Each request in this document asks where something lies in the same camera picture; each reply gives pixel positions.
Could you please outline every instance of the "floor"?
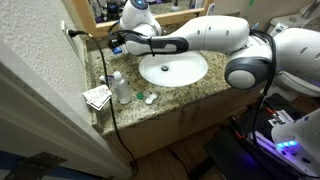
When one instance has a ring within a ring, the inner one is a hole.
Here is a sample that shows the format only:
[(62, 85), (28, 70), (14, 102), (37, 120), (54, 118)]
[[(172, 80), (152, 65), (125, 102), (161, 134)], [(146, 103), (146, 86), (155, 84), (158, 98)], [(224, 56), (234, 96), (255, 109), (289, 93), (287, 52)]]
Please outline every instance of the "floor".
[[(320, 103), (310, 98), (298, 97), (292, 103), (305, 113), (310, 113), (320, 108)], [(140, 158), (138, 160), (139, 173), (133, 180), (187, 180), (188, 177), (182, 164), (171, 155), (168, 148), (179, 156), (187, 171), (190, 171), (207, 158), (203, 145), (219, 131), (221, 125), (226, 125), (227, 122), (207, 128)], [(212, 167), (200, 180), (222, 179), (224, 178), (219, 170), (216, 167)]]

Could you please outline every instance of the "bottle cap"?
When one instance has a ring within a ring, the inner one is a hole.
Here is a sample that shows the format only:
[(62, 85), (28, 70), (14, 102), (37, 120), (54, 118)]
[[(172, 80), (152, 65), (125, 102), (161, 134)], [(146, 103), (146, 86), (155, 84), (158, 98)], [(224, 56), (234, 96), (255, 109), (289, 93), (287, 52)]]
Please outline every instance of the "bottle cap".
[(121, 73), (119, 71), (115, 71), (113, 73), (114, 80), (118, 81), (122, 79)]
[(144, 95), (142, 93), (137, 94), (137, 99), (142, 100), (144, 98)]

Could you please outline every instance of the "white sink basin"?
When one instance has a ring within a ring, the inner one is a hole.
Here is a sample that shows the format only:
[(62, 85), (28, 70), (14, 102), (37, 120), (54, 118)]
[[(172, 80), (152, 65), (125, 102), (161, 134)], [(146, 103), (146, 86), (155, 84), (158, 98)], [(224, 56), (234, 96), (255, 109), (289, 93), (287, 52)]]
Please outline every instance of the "white sink basin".
[(197, 51), (175, 55), (147, 55), (139, 65), (143, 78), (152, 84), (181, 87), (200, 80), (208, 72), (205, 57)]

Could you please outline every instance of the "wall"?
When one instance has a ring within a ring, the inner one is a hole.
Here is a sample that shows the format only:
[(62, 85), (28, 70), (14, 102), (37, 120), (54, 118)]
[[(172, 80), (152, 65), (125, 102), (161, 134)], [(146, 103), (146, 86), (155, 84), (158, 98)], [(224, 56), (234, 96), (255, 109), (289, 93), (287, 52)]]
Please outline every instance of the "wall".
[[(272, 18), (298, 13), (312, 2), (313, 0), (255, 0), (248, 21), (251, 26), (259, 22), (259, 29), (267, 30)], [(244, 17), (249, 0), (215, 0), (215, 3), (213, 14), (240, 12), (240, 17)]]
[(76, 8), (73, 5), (73, 1), (72, 0), (62, 0), (62, 2), (64, 4), (64, 6), (66, 7), (66, 10), (68, 11), (75, 28), (77, 30), (83, 30), (81, 19), (77, 14)]
[[(0, 39), (90, 123), (81, 94), (86, 90), (83, 57), (63, 35), (62, 20), (74, 28), (61, 0), (0, 1)], [(80, 38), (76, 41), (82, 50)]]

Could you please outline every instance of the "small object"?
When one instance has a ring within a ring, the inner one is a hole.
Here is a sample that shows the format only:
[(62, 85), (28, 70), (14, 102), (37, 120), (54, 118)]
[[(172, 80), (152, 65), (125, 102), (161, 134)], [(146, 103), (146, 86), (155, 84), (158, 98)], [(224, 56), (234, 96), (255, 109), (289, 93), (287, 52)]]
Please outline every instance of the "small object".
[(120, 54), (122, 53), (121, 47), (115, 47), (112, 49), (113, 54)]
[[(106, 79), (104, 78), (103, 75), (99, 77), (99, 80), (100, 80), (100, 82), (107, 84), (106, 83)], [(109, 76), (108, 75), (108, 83), (109, 83), (110, 86), (112, 84), (112, 81), (113, 81), (113, 76)]]
[(144, 98), (143, 93), (138, 93), (138, 94), (137, 94), (137, 99), (142, 100), (143, 98)]
[(154, 93), (152, 93), (149, 98), (153, 99), (153, 100), (156, 100), (158, 98), (158, 96)]
[(102, 107), (107, 103), (112, 95), (111, 91), (106, 85), (96, 87), (82, 94), (87, 100), (86, 103), (97, 109), (98, 111), (102, 109)]
[(251, 29), (257, 29), (259, 27), (259, 23), (256, 23), (253, 25), (253, 27)]
[(213, 10), (214, 10), (215, 5), (216, 5), (216, 3), (211, 3), (211, 4), (208, 6), (208, 10), (207, 10), (206, 16), (209, 16), (209, 15), (212, 15), (212, 14), (213, 14)]
[(180, 10), (180, 7), (178, 5), (178, 0), (175, 0), (173, 6), (171, 6), (171, 11), (172, 12), (176, 12), (176, 11), (179, 11)]
[(270, 35), (272, 37), (276, 36), (277, 34), (281, 33), (283, 30), (288, 29), (288, 26), (282, 23), (277, 23), (276, 27), (271, 31)]
[(158, 98), (158, 96), (154, 93), (150, 94), (150, 96), (148, 96), (148, 98), (145, 100), (145, 103), (148, 105), (151, 105), (153, 103), (154, 100), (156, 100)]
[(254, 3), (254, 0), (250, 0), (249, 1), (249, 5), (248, 5), (246, 13), (244, 15), (244, 19), (248, 19), (248, 16), (249, 16), (249, 13), (250, 13), (250, 10), (251, 10), (251, 7), (252, 7), (253, 3)]
[(114, 81), (113, 86), (116, 91), (118, 100), (121, 104), (127, 104), (131, 101), (131, 94), (128, 82), (122, 77), (119, 71), (113, 73)]
[(148, 104), (148, 105), (152, 104), (152, 102), (153, 102), (153, 99), (151, 99), (151, 98), (147, 98), (145, 100), (145, 103)]

